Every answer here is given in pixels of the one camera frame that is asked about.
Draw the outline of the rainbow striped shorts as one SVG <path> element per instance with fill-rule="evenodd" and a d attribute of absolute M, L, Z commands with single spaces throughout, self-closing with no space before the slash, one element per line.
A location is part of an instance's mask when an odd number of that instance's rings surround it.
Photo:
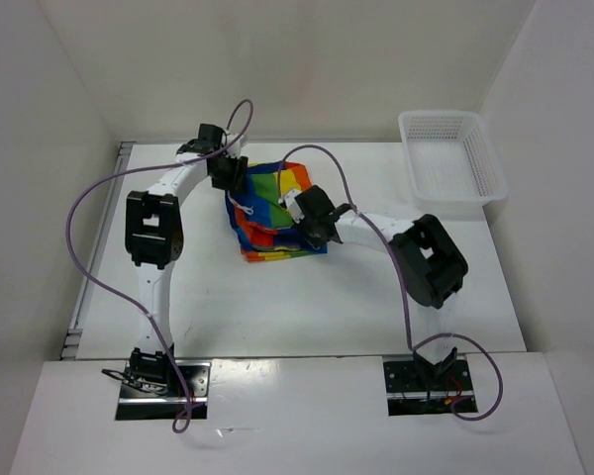
<path fill-rule="evenodd" d="M 248 262 L 270 262 L 328 252 L 315 248 L 293 228 L 290 214 L 280 206 L 279 193 L 312 186 L 307 168 L 299 163 L 270 162 L 247 169 L 246 190 L 225 197 L 229 223 Z"/>

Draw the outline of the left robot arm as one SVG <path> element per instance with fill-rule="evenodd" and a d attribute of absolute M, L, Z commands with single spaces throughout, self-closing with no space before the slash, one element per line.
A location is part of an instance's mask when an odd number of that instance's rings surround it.
<path fill-rule="evenodd" d="M 207 178 L 219 190 L 245 189 L 245 142 L 243 133 L 203 124 L 198 137 L 178 149 L 171 169 L 148 190 L 127 196 L 125 248 L 136 266 L 139 302 L 148 317 L 130 356 L 128 378 L 158 396 L 183 392 L 171 362 L 174 341 L 169 320 L 173 268 L 184 246 L 180 208 Z"/>

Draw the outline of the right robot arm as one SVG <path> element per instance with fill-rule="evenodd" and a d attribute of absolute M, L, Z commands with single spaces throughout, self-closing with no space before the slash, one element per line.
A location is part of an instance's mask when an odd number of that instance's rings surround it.
<path fill-rule="evenodd" d="M 289 190 L 282 198 L 293 228 L 308 244 L 320 248 L 329 242 L 355 244 L 388 255 L 402 298 L 405 339 L 412 352 L 416 381 L 436 389 L 448 378 L 457 349 L 453 345 L 424 356 L 420 348 L 450 333 L 412 340 L 411 302 L 437 317 L 445 303 L 462 288 L 468 263 L 440 220 L 425 214 L 415 220 L 397 220 L 362 213 L 351 203 L 335 206 L 326 192 L 314 185 L 305 191 Z"/>

